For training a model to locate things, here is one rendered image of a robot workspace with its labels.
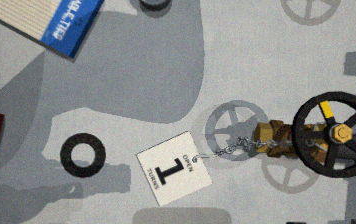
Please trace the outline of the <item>white tag on grey metal chain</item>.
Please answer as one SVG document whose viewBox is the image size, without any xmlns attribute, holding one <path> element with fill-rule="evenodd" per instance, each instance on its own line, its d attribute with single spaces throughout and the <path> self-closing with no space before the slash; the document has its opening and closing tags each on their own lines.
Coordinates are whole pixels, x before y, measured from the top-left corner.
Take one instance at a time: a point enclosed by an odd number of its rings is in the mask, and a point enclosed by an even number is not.
<svg viewBox="0 0 356 224">
<path fill-rule="evenodd" d="M 273 142 L 272 146 L 269 145 L 270 141 Z M 283 145 L 283 141 L 286 142 L 286 146 Z M 257 148 L 262 145 L 268 145 L 270 148 L 280 144 L 285 148 L 293 145 L 292 141 L 286 139 L 276 142 L 273 139 L 269 139 L 267 142 L 259 139 L 255 142 L 253 139 L 248 140 L 247 136 L 244 138 L 239 136 L 236 144 L 232 144 L 225 150 L 216 150 L 217 154 L 215 155 L 200 155 L 188 131 L 145 150 L 137 156 L 161 207 L 213 184 L 201 157 L 216 157 L 224 152 L 231 154 L 237 150 L 237 145 L 241 142 L 247 142 L 248 146 L 256 145 Z M 232 146 L 236 146 L 236 148 L 233 150 Z M 228 152 L 227 149 L 230 149 L 231 152 Z M 223 152 L 220 153 L 220 151 Z M 197 160 L 195 160 L 196 158 Z"/>
</svg>

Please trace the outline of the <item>black rubber ring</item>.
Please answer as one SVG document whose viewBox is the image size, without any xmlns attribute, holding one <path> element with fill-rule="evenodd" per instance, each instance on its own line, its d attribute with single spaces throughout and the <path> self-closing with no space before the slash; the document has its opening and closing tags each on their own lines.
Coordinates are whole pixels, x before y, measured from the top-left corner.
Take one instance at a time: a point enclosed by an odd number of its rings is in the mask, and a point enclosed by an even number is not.
<svg viewBox="0 0 356 224">
<path fill-rule="evenodd" d="M 72 161 L 72 149 L 80 143 L 89 144 L 95 151 L 95 160 L 88 167 L 79 167 Z M 61 163 L 68 173 L 70 173 L 72 176 L 85 178 L 91 177 L 92 175 L 99 172 L 99 170 L 104 165 L 106 152 L 101 140 L 99 140 L 96 136 L 88 133 L 79 133 L 71 136 L 66 140 L 62 146 L 60 157 Z"/>
</svg>

